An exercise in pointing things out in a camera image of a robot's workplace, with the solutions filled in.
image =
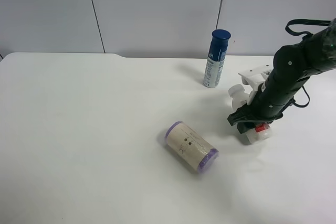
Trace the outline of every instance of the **beige cylinder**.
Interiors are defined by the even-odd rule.
[[[199,173],[205,171],[218,156],[215,147],[181,121],[169,128],[165,140],[170,148]]]

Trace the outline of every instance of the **black cable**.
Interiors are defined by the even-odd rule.
[[[105,52],[105,47],[104,47],[103,37],[102,37],[102,35],[101,35],[101,31],[100,31],[100,27],[99,27],[99,22],[98,22],[98,17],[97,17],[97,13],[96,13],[95,5],[93,4],[93,0],[91,0],[91,3],[92,3],[93,12],[94,12],[95,17],[96,17],[96,23],[97,23],[97,27],[98,27],[98,32],[99,32],[99,36],[100,36],[101,45],[102,45],[102,47],[103,47],[103,51],[104,51],[104,54],[105,54],[106,52]]]
[[[217,23],[216,23],[216,29],[218,27],[218,22],[219,22],[219,18],[220,18],[220,12],[222,11],[222,4],[223,4],[223,0],[220,0],[218,17],[217,17]]]
[[[291,25],[309,25],[309,26],[329,26],[330,20],[317,20],[317,19],[293,19],[287,23],[285,27],[286,32],[293,36],[299,36],[302,34],[306,34],[308,36],[312,36],[312,33],[309,31],[293,31],[289,28]]]
[[[310,96],[308,95],[308,93],[307,93],[305,87],[302,86],[302,89],[304,90],[304,92],[306,93],[306,95],[307,95],[307,97],[308,97],[308,102],[307,102],[305,105],[300,105],[300,104],[297,104],[297,103],[295,102],[295,100],[293,99],[293,105],[296,106],[296,107],[298,107],[298,108],[305,108],[305,107],[308,106],[308,104],[309,104],[309,102],[310,102]]]

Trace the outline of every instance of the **white table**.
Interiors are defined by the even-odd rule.
[[[0,63],[0,223],[336,222],[336,71],[306,84],[275,136],[243,146],[226,118],[238,71],[215,89],[205,59],[14,53]],[[302,93],[297,101],[305,103]],[[182,120],[219,150],[203,175],[166,148]]]

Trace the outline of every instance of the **white wall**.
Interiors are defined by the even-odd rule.
[[[221,0],[93,0],[106,52],[206,57]]]
[[[91,0],[0,0],[0,53],[103,52]]]
[[[93,2],[106,52],[205,58],[220,0]],[[291,19],[334,17],[335,0],[224,0],[219,28],[229,54],[273,55],[301,40],[285,32]],[[0,54],[13,51],[103,52],[91,0],[0,0]]]
[[[232,33],[229,54],[273,55],[281,46],[301,41],[285,31],[291,19],[335,17],[336,0],[224,0],[219,28]],[[324,28],[304,27],[313,32]]]

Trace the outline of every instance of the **red component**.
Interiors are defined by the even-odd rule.
[[[256,132],[264,131],[264,130],[267,130],[268,128],[269,128],[268,124],[263,123],[259,125],[258,127],[256,127]]]

